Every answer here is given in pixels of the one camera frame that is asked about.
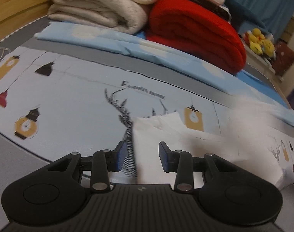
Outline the blue curtain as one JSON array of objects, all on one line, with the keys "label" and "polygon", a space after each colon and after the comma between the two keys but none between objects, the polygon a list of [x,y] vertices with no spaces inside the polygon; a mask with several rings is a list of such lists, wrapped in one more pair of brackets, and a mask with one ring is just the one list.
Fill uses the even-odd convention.
[{"label": "blue curtain", "polygon": [[254,27],[279,39],[294,13],[294,0],[225,0],[232,20],[237,20],[238,33]]}]

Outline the yellow plush toys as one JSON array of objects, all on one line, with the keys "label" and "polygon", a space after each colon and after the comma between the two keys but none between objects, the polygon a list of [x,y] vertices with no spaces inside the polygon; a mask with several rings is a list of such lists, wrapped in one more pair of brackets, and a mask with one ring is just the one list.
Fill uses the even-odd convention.
[{"label": "yellow plush toys", "polygon": [[257,55],[275,59],[276,52],[272,40],[267,38],[259,28],[246,31],[242,38],[246,45]]}]

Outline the white long-sleeve shirt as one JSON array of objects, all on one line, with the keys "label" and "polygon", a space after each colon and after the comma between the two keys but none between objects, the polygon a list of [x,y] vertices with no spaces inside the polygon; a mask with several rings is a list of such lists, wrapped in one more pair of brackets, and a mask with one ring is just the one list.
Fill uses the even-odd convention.
[{"label": "white long-sleeve shirt", "polygon": [[229,110],[224,136],[186,127],[177,112],[133,121],[133,147],[139,184],[174,184],[175,173],[165,173],[158,146],[189,152],[194,157],[216,154],[280,188],[284,172],[267,141],[275,122],[273,106],[242,97]]}]

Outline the cream folded blanket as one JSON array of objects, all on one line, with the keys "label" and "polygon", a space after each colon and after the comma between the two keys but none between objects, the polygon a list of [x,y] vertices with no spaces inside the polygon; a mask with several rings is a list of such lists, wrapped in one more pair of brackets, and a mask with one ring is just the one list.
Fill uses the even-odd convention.
[{"label": "cream folded blanket", "polygon": [[51,0],[48,17],[88,26],[136,34],[147,23],[150,7],[158,0]]}]

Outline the light blue folded sheet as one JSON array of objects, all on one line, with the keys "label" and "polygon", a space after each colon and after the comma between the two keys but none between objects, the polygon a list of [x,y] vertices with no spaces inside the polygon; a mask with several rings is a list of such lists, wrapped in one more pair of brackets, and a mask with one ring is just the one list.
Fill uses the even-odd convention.
[{"label": "light blue folded sheet", "polygon": [[231,75],[193,55],[101,27],[53,21],[34,37],[126,55],[173,69],[231,96],[252,98],[270,114],[294,127],[293,109],[289,109],[275,91],[246,71]]}]

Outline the red folded blanket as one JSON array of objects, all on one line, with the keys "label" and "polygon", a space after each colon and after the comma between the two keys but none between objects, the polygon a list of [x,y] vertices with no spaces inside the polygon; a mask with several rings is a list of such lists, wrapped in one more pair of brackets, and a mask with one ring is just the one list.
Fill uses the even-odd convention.
[{"label": "red folded blanket", "polygon": [[158,0],[148,17],[146,38],[231,74],[246,64],[244,45],[231,24],[189,0]]}]

